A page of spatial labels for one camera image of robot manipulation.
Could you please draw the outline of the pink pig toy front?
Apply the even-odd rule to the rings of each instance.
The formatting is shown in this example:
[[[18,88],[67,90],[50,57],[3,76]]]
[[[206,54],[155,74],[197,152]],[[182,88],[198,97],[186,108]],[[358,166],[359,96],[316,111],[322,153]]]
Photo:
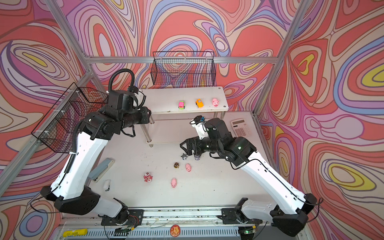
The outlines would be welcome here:
[[[172,186],[172,188],[175,188],[177,186],[177,179],[176,178],[173,178],[171,180],[171,186]]]

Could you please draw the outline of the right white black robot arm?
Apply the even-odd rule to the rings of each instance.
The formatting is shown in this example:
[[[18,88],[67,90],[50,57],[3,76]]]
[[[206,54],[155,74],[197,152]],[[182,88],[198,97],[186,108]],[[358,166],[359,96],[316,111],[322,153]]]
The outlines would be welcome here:
[[[230,163],[233,170],[243,170],[256,180],[273,198],[272,203],[242,198],[232,209],[222,209],[219,219],[224,224],[271,223],[290,237],[298,235],[309,220],[309,213],[321,202],[311,193],[303,193],[287,182],[269,165],[257,148],[244,137],[233,137],[225,122],[219,118],[206,120],[197,116],[190,125],[197,136],[180,143],[188,156],[209,153],[213,159]]]

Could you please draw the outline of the pink green toy car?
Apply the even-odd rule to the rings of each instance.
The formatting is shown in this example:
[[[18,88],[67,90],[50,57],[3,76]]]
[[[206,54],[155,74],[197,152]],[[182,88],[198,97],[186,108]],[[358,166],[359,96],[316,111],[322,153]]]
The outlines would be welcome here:
[[[185,109],[185,101],[179,101],[178,108],[179,108],[179,110],[184,110]]]

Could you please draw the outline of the orange toy car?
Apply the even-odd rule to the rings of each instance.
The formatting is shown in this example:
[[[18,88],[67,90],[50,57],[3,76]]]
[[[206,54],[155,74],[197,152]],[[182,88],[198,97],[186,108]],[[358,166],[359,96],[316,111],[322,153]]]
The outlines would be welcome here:
[[[197,99],[196,100],[196,105],[198,108],[203,108],[204,107],[204,103],[201,99]]]

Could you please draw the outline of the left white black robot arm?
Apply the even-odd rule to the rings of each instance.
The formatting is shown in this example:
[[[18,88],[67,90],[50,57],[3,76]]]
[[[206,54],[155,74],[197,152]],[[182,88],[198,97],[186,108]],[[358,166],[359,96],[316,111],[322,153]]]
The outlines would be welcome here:
[[[136,136],[135,126],[150,122],[146,98],[138,100],[135,74],[120,69],[108,83],[108,103],[80,120],[72,133],[72,146],[65,167],[50,185],[41,189],[43,199],[54,203],[56,213],[83,216],[90,212],[109,217],[122,225],[129,217],[128,207],[117,199],[105,199],[86,186],[97,158],[114,135]]]

